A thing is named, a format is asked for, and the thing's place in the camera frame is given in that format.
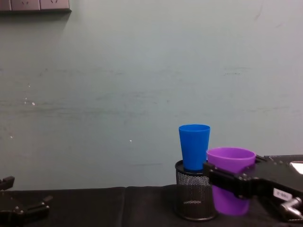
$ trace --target mesh pen holder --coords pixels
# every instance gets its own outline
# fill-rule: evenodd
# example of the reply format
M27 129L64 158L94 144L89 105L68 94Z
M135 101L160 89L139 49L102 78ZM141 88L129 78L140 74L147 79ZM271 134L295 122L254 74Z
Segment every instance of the mesh pen holder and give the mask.
M213 193L208 177L203 171L190 172L183 167L183 161L175 165L177 196L175 212L191 221L207 221L216 217Z

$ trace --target label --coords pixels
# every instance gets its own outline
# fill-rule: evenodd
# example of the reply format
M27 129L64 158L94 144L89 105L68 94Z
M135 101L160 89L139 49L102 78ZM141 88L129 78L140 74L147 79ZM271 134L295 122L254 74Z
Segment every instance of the label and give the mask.
M303 174L303 162L291 162L290 165L299 172L299 174Z
M284 191L279 190L277 188L274 188L274 196L279 198L279 199L285 200L285 201L289 201L293 198L292 194L284 192Z

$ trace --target electrical outlet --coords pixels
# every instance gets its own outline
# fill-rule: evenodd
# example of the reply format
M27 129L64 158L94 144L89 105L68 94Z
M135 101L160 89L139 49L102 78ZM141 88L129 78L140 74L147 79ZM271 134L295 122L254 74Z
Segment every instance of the electrical outlet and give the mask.
M0 11L11 11L10 0L0 0Z
M13 11L40 10L39 0L11 0Z
M69 0L40 0L41 9L69 9Z

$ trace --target table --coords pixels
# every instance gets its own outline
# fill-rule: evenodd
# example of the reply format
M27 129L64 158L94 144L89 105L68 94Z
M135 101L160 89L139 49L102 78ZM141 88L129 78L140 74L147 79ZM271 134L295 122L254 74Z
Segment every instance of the table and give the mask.
M106 189L11 192L25 204L53 196L48 219L27 227L296 227L271 218L258 201L243 217L219 215L208 222L190 222L172 209L175 185Z

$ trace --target cup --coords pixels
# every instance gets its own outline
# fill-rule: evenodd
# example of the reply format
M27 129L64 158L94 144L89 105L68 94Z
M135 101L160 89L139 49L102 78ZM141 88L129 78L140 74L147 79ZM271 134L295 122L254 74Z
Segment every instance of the cup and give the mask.
M244 168L255 163L256 154L243 148L214 148L207 152L210 164L218 168L240 173ZM250 201L239 199L232 192L212 186L214 206L226 215L244 215L248 212Z
M203 124L188 124L179 127L184 168L189 171L203 169L208 149L210 127Z

